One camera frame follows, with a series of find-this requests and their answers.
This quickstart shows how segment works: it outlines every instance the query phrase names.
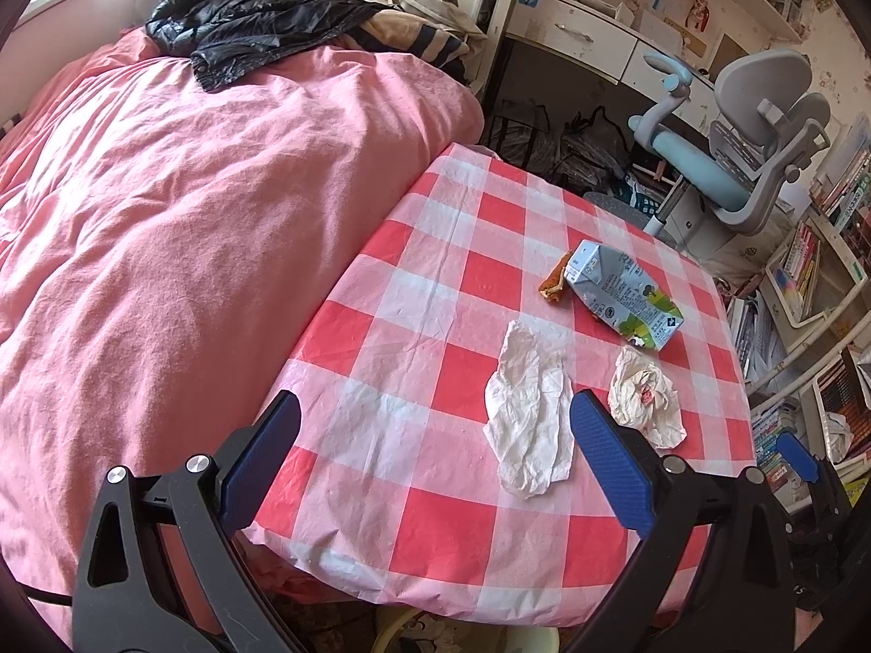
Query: box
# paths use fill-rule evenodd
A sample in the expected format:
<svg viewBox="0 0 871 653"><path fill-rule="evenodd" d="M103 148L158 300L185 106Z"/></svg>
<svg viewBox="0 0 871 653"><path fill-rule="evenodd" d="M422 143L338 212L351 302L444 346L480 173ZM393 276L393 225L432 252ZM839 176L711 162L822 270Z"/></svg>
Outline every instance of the box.
<svg viewBox="0 0 871 653"><path fill-rule="evenodd" d="M661 349L684 323L671 298L619 250L582 241L563 276L598 318L638 348Z"/></svg>

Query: desk chair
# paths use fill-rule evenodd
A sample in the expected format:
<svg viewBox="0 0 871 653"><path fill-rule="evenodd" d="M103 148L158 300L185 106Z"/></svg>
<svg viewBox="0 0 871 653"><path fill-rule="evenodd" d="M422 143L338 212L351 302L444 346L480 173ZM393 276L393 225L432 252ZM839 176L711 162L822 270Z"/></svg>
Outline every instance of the desk chair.
<svg viewBox="0 0 871 653"><path fill-rule="evenodd" d="M659 235L690 185L714 205L717 218L736 233L752 236L768 221L784 182L798 180L811 158L826 149L829 102L807 93L811 65L796 51L763 51L726 66L714 96L728 125L716 121L708 134L711 156L661 122L690 97L692 73L678 60L645 54L648 66L665 73L668 97L629 127L635 141L678 170L678 183L645 231Z"/></svg>

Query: drawer handle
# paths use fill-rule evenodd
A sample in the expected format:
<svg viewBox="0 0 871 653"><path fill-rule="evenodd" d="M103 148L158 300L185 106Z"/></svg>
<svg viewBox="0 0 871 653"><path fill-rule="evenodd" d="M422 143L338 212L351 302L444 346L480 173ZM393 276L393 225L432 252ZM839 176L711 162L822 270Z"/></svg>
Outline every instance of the drawer handle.
<svg viewBox="0 0 871 653"><path fill-rule="evenodd" d="M555 22L554 27L559 29L560 31L565 32L566 34L571 34L572 36L578 37L581 41L586 41L588 44L593 43L593 38L589 34L584 34L584 32L580 32L577 29L572 29L571 27L566 27L565 24L561 22Z"/></svg>

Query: desk drawer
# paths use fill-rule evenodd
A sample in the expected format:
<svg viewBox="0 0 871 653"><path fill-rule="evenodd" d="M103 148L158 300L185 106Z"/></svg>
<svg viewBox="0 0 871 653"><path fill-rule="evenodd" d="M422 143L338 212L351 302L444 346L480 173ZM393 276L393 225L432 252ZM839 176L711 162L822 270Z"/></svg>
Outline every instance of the desk drawer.
<svg viewBox="0 0 871 653"><path fill-rule="evenodd" d="M559 0L517 0L506 31L579 60L616 81L637 41L606 19Z"/></svg>
<svg viewBox="0 0 871 653"><path fill-rule="evenodd" d="M659 102L668 95L662 87L665 74L659 73L656 69L651 69L643 58L648 52L655 51L655 48L647 46L643 41L639 41L633 56L629 60L629 65L626 67L626 72L623 74L621 82L631 89L646 95L652 101ZM701 134L707 135L711 129L711 123L720 115L720 109L717 107L713 91L700 79L694 77L690 85L690 99L681 105L674 115L685 121L691 128L695 128Z"/></svg>

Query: blue chair seat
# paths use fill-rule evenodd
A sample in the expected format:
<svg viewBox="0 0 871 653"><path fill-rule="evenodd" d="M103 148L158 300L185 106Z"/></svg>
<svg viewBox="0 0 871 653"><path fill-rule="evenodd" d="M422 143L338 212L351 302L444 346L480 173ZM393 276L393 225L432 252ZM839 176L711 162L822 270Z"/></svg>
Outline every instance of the blue chair seat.
<svg viewBox="0 0 871 653"><path fill-rule="evenodd" d="M629 118L633 132L640 123L641 115ZM669 128L657 126L651 146L703 195L727 211L740 211L750 198L750 192L710 156Z"/></svg>

